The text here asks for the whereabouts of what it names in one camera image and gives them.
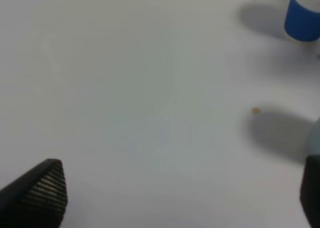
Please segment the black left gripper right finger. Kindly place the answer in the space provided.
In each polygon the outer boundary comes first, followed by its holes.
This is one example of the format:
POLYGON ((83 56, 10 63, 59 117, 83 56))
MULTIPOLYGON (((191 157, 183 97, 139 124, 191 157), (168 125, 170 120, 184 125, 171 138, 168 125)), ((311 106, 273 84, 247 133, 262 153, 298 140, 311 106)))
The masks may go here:
POLYGON ((300 203, 311 228, 320 228, 320 156, 305 160, 300 186, 300 203))

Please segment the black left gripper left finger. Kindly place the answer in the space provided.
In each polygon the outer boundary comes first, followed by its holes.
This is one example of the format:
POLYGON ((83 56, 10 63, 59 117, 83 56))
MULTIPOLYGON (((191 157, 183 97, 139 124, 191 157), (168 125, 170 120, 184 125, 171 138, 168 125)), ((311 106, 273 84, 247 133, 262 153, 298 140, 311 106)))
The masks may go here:
POLYGON ((46 159, 0 190, 0 226, 58 228, 67 205, 63 163, 46 159))

